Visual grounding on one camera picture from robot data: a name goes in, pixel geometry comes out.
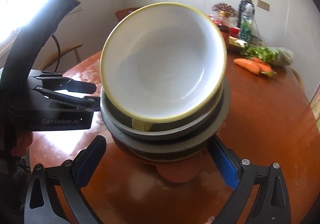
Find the textured blue pad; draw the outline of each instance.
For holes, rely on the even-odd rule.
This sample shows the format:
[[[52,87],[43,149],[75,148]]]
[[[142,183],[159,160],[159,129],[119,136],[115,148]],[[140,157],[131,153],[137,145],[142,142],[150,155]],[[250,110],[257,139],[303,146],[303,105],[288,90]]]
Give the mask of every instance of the textured blue pad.
[[[237,169],[213,138],[210,139],[209,153],[226,185],[235,190],[238,186]]]
[[[86,187],[107,148],[106,139],[96,136],[72,167],[75,186]]]

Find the bottle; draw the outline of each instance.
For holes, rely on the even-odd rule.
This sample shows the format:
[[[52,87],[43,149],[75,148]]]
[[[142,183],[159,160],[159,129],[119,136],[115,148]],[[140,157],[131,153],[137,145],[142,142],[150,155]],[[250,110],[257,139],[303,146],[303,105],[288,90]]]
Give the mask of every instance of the bottle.
[[[229,12],[220,11],[219,17],[215,22],[215,24],[217,25],[217,27],[219,28],[223,36],[223,39],[227,48],[229,47],[229,36],[231,34],[231,31],[229,28],[229,16],[230,16]]]
[[[241,0],[240,2],[240,5],[239,5],[239,14],[238,14],[238,28],[240,28],[240,25],[241,25],[241,16],[242,16],[242,13],[245,11],[245,6],[247,4],[252,4],[252,0]]]
[[[253,5],[247,4],[241,16],[239,39],[250,42],[254,22]]]

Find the wooden table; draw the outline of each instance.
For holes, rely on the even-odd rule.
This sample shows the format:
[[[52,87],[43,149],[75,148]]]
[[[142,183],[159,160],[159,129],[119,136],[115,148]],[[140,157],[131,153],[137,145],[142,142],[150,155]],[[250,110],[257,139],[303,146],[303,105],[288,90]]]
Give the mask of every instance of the wooden table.
[[[84,60],[65,76],[94,82],[98,87],[94,95],[100,95],[100,55]],[[291,70],[279,68],[273,79],[258,77],[234,65],[235,57],[228,54],[226,77],[232,99],[222,140],[240,158],[249,158],[254,164],[281,165],[292,223],[299,223],[320,191],[320,139],[315,118]],[[119,150],[98,112],[90,130],[35,133],[31,166],[57,166],[73,159],[96,135],[106,138],[107,151],[82,192],[104,223],[204,224],[232,192],[207,152],[200,173],[191,181],[178,185],[163,180],[155,166],[138,163]],[[247,213],[256,192],[257,188],[247,203]],[[60,189],[58,194],[67,216],[76,223]]]

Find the wall outlet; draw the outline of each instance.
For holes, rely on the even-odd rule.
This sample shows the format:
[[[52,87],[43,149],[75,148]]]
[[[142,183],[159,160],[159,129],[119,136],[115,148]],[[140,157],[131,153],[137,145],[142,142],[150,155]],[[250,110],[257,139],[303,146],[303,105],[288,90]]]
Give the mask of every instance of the wall outlet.
[[[257,6],[264,10],[270,11],[270,5],[262,0],[258,0]]]

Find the metal screw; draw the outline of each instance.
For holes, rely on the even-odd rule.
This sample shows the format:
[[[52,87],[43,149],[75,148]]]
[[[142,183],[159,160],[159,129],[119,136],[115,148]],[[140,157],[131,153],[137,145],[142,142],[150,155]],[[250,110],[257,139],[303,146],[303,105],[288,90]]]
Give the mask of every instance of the metal screw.
[[[72,160],[65,160],[63,162],[63,165],[66,166],[66,167],[70,166],[71,164],[72,164]]]
[[[40,170],[41,168],[42,168],[42,164],[40,163],[36,164],[36,166],[34,167],[36,171]]]
[[[241,160],[241,163],[242,163],[243,165],[249,165],[249,164],[250,164],[250,161],[249,161],[248,159],[242,159],[242,160]]]
[[[273,166],[274,168],[276,168],[276,169],[279,169],[279,168],[280,168],[279,163],[273,163],[272,166]]]

